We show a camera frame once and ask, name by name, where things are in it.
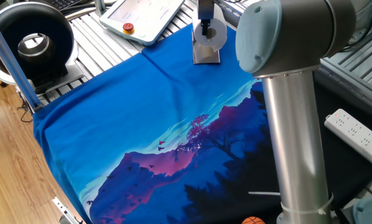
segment power strip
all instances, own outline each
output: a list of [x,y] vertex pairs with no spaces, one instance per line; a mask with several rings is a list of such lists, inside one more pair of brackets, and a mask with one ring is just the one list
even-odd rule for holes
[[372,131],[343,109],[328,115],[324,122],[329,130],[372,163]]

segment outlet socket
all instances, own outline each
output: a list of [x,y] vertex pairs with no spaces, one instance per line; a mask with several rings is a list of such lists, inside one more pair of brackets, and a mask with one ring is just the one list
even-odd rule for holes
[[372,131],[343,109],[327,116],[324,125],[372,163]]

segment cable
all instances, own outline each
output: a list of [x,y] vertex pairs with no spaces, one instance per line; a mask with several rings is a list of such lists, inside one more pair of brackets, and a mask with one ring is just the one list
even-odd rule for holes
[[359,42],[361,42],[367,35],[368,35],[368,32],[371,30],[372,28],[372,17],[371,17],[371,20],[370,20],[370,24],[368,26],[368,28],[366,29],[366,32],[360,37],[360,39],[358,41],[356,41],[355,43],[353,44],[347,44],[342,50],[341,52],[344,52],[346,50],[349,50],[351,49],[352,47],[354,47],[356,44],[358,44]]
[[[113,3],[106,3],[105,5],[106,5],[106,7],[110,7],[110,6],[113,5]],[[60,10],[60,12],[63,15],[66,15],[66,14],[72,13],[73,11],[87,9],[87,8],[90,8],[90,7],[95,7],[95,5],[94,4],[83,4],[83,5],[80,5],[80,6],[71,6],[71,7],[67,7],[65,9]]]
[[235,0],[235,1],[221,0],[221,1],[230,2],[230,3],[239,3],[239,2],[241,2],[242,0]]

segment tree silhouette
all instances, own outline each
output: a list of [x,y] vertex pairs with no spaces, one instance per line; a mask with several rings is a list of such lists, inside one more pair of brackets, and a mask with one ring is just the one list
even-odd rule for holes
[[235,113],[232,113],[232,110],[226,110],[226,107],[224,107],[220,116],[223,119],[216,119],[210,124],[206,124],[208,114],[196,117],[189,124],[191,128],[187,133],[187,143],[179,144],[177,149],[203,151],[215,147],[222,150],[234,161],[240,160],[231,151],[231,146],[241,141],[238,135],[242,133],[242,130],[237,129],[236,123],[234,123]]

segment red emergency stop button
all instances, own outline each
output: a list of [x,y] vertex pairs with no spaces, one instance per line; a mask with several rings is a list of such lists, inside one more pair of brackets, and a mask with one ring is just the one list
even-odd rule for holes
[[128,22],[123,25],[123,29],[124,29],[124,33],[126,34],[132,34],[135,31],[134,25]]

